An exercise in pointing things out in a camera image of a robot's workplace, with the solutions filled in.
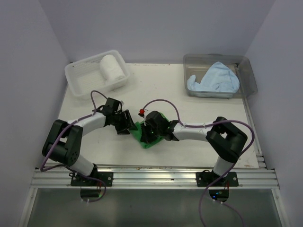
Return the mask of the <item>white towel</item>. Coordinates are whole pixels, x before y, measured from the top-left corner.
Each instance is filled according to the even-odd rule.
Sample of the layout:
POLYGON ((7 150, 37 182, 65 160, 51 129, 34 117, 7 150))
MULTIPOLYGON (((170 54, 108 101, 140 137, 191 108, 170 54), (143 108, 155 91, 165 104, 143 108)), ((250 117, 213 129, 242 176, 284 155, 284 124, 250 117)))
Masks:
POLYGON ((101 75, 106 82, 114 82, 126 77, 116 58, 108 54, 102 58, 99 64, 101 75))

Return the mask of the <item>white plastic basket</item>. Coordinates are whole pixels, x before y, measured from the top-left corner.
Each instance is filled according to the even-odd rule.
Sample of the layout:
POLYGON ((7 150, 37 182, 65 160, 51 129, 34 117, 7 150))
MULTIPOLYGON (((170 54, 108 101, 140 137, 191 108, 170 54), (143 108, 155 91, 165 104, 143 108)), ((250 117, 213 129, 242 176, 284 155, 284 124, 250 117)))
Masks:
POLYGON ((92 90, 108 92, 124 86, 131 75, 121 54, 116 50, 103 52, 83 60, 75 61, 65 67, 65 76, 71 93, 76 98, 88 99, 92 90), (125 73, 124 79, 106 82, 99 68, 100 61, 108 54, 113 55, 125 73))

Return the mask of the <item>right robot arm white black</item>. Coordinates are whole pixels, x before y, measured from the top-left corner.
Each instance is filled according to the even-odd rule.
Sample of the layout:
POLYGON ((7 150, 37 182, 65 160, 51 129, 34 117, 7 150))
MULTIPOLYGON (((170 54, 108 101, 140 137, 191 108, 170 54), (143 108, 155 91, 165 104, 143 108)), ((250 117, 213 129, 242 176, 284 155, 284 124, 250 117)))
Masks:
POLYGON ((234 124, 238 123, 250 128, 246 123, 217 117, 214 122, 203 125, 182 125, 177 120, 168 121, 156 113, 141 123, 141 142, 147 144, 156 139, 167 141, 196 140, 208 142, 218 155, 211 173, 215 185, 223 185, 228 180, 228 172, 237 163, 248 136, 234 124))

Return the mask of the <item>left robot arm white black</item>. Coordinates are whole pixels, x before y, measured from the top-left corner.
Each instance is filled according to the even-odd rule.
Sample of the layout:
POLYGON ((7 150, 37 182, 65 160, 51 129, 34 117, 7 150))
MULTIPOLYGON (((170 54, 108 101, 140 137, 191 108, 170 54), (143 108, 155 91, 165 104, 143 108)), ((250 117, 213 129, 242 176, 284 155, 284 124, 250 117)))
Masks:
POLYGON ((95 185, 98 181, 97 167, 80 154, 81 142, 85 135, 109 125, 115 127, 118 135, 128 135, 131 130, 137 130, 128 110, 96 110, 77 120, 56 120, 42 149, 45 159, 40 171, 64 166, 81 175, 85 184, 95 185))

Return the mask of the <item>green towel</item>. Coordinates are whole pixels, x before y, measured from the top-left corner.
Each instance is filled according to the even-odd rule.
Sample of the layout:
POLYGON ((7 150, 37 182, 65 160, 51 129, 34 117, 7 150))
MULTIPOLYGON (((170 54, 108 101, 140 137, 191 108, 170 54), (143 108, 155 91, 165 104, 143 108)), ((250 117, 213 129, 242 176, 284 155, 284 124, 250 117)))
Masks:
POLYGON ((139 113, 138 113, 139 116, 143 117, 144 120, 142 122, 136 122, 135 125, 136 125, 136 130, 135 131, 130 131, 130 133, 132 134, 132 136, 140 143, 140 145, 144 148, 144 149, 148 149, 148 148, 151 148, 152 146, 156 145, 157 143, 161 142, 162 140, 158 141, 158 142, 154 142, 152 144, 145 144, 143 142, 140 142, 139 139, 141 137, 141 127, 140 127, 140 124, 141 123, 145 123, 145 118, 147 116, 147 111, 144 110, 144 109, 140 109, 139 113))

